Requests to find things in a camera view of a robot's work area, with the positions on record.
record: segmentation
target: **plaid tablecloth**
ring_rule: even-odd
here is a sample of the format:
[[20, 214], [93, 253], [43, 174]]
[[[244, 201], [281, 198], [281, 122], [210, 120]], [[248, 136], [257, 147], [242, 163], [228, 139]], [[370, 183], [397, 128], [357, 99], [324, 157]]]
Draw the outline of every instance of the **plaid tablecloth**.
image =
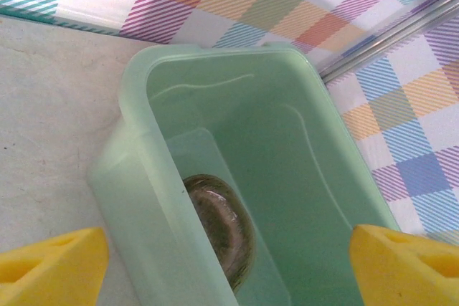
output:
[[459, 16], [328, 89], [402, 230], [459, 244]]

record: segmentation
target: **snail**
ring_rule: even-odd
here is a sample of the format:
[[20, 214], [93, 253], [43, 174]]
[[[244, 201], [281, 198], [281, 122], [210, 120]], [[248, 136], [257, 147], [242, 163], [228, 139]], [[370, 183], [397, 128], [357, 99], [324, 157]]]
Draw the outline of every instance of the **snail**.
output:
[[255, 231], [231, 187], [211, 175], [194, 175], [184, 185], [233, 292], [255, 258]]

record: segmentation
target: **plastic box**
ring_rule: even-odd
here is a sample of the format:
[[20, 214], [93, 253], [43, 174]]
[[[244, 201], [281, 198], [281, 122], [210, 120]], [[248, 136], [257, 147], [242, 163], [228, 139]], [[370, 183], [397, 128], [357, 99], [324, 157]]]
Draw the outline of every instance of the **plastic box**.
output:
[[[142, 305], [363, 305], [351, 229], [397, 225], [300, 52], [148, 48], [126, 67], [120, 108], [90, 185]], [[236, 295], [182, 183], [197, 173], [228, 182], [255, 225]]]

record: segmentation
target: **plastic container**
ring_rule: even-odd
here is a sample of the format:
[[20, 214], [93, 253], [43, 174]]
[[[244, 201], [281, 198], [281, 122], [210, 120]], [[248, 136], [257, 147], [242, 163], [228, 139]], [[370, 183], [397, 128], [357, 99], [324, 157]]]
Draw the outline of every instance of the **plastic container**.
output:
[[[90, 184], [144, 306], [363, 305], [351, 229], [397, 229], [320, 77], [290, 45], [152, 47]], [[231, 185], [257, 233], [232, 293], [182, 179]]]

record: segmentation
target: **white countertop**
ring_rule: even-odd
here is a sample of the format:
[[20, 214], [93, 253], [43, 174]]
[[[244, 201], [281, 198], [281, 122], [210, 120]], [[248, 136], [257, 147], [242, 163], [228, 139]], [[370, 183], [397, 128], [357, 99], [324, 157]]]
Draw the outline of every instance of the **white countertop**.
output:
[[[106, 228], [86, 170], [120, 115], [126, 63], [150, 45], [0, 16], [0, 252]], [[111, 241], [98, 305], [139, 305]]]

